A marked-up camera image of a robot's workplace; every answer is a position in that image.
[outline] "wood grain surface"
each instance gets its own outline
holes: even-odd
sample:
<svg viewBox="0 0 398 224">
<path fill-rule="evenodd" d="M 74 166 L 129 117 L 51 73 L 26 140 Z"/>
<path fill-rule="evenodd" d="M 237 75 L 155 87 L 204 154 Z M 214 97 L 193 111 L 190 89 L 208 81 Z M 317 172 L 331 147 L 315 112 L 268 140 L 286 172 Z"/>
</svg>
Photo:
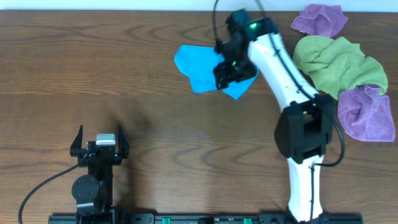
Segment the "wood grain surface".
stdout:
<svg viewBox="0 0 398 224">
<path fill-rule="evenodd" d="M 291 54 L 303 34 L 297 12 L 270 12 Z M 398 14 L 346 13 L 340 32 L 384 67 L 398 120 Z M 226 37 L 218 13 L 221 36 Z M 287 162 L 273 137 L 279 107 L 263 78 L 238 101 L 194 95 L 174 64 L 182 44 L 212 46 L 210 12 L 0 12 L 0 223 L 16 223 L 39 183 L 76 164 L 69 147 L 121 123 L 131 153 L 114 169 L 114 204 L 159 213 L 257 213 L 284 209 Z M 365 223 L 398 220 L 398 143 L 346 136 L 343 163 L 322 168 L 329 212 L 361 212 Z M 326 161 L 340 152 L 335 135 Z M 73 213 L 77 169 L 42 187 L 24 223 Z"/>
</svg>

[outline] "green led light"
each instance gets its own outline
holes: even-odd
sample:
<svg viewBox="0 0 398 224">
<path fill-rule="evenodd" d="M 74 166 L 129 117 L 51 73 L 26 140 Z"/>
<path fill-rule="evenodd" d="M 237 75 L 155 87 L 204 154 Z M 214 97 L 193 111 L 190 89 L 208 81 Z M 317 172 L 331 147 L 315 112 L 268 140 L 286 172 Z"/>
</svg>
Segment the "green led light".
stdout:
<svg viewBox="0 0 398 224">
<path fill-rule="evenodd" d="M 256 24 L 256 23 L 250 24 L 249 27 L 250 27 L 251 29 L 255 29 L 255 28 L 257 27 L 257 24 Z"/>
</svg>

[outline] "microfiber cloth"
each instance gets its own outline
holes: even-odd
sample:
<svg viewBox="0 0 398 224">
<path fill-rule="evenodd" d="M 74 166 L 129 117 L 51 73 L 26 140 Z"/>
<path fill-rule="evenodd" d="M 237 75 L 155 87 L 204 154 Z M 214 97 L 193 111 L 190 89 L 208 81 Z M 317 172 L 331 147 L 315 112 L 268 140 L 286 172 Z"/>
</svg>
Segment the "microfiber cloth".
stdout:
<svg viewBox="0 0 398 224">
<path fill-rule="evenodd" d="M 290 26 L 308 35 L 334 37 L 346 24 L 348 18 L 343 15 L 341 6 L 311 4 L 296 17 Z"/>
<path fill-rule="evenodd" d="M 372 57 L 344 37 L 333 40 L 322 36 L 303 37 L 296 45 L 293 61 L 297 68 L 310 76 L 318 90 L 334 99 L 344 90 L 359 85 L 375 84 L 379 94 L 387 90 L 387 77 L 383 67 Z"/>
<path fill-rule="evenodd" d="M 360 141 L 392 142 L 396 136 L 387 95 L 377 85 L 357 86 L 338 97 L 337 116 L 345 132 Z"/>
<path fill-rule="evenodd" d="M 182 45 L 174 57 L 177 68 L 181 73 L 189 77 L 194 93 L 217 90 L 213 69 L 223 61 L 223 56 L 217 54 L 213 47 L 192 45 Z M 237 100 L 248 90 L 257 76 L 258 71 L 255 77 L 239 83 L 231 82 L 222 91 Z"/>
</svg>

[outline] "green connector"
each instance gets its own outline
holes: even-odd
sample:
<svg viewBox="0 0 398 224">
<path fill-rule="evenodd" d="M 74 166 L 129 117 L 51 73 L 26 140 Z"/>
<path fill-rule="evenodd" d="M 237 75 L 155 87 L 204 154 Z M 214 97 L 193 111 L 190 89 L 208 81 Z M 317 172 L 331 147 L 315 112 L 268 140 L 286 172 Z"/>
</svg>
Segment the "green connector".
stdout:
<svg viewBox="0 0 398 224">
<path fill-rule="evenodd" d="M 170 224 L 172 222 L 171 218 L 163 218 L 162 219 L 162 224 Z"/>
<path fill-rule="evenodd" d="M 244 218 L 243 224 L 251 224 L 251 218 Z"/>
</svg>

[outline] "blue cloth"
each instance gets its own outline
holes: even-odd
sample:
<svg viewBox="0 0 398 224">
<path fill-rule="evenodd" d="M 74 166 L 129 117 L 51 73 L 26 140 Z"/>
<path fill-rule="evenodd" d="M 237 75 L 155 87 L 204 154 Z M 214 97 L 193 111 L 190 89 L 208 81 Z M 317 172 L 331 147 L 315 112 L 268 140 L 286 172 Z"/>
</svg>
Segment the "blue cloth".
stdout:
<svg viewBox="0 0 398 224">
<path fill-rule="evenodd" d="M 189 77 L 194 93 L 217 90 L 213 69 L 223 61 L 223 56 L 216 54 L 212 47 L 192 45 L 182 45 L 174 57 L 177 68 Z M 258 71 L 255 77 L 239 83 L 231 82 L 229 87 L 222 91 L 237 100 L 248 90 L 257 76 Z"/>
</svg>

